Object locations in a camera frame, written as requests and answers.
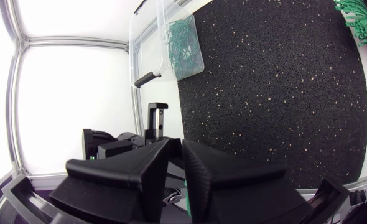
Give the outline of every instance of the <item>green wires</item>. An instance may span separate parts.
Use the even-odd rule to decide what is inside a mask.
[[[169,58],[177,80],[187,78],[196,73],[196,55],[199,51],[193,16],[169,23]]]
[[[335,7],[338,11],[345,13],[354,13],[354,16],[347,16],[347,19],[354,19],[354,22],[346,22],[347,27],[353,27],[355,37],[361,41],[358,45],[362,47],[367,44],[367,7],[363,0],[334,0],[338,6]]]

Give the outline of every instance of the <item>black bracket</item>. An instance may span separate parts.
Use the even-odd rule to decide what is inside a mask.
[[[168,108],[167,103],[149,103],[148,126],[147,130],[145,130],[144,145],[148,145],[156,139],[163,138],[164,110]]]

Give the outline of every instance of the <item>black rubber mat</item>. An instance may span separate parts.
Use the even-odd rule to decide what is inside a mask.
[[[285,160],[298,188],[358,179],[367,143],[362,64],[332,0],[214,0],[195,13],[205,71],[179,81],[185,138]]]

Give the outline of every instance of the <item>clear plastic bin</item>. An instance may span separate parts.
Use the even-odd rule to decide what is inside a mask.
[[[194,16],[171,0],[147,0],[129,31],[131,85],[153,72],[152,82],[181,80],[204,70]]]

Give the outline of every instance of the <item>black handle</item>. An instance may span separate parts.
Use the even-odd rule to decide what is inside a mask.
[[[135,86],[140,88],[143,84],[152,81],[155,78],[161,77],[161,75],[154,75],[153,72],[149,72],[148,74],[144,75],[140,79],[135,81]]]

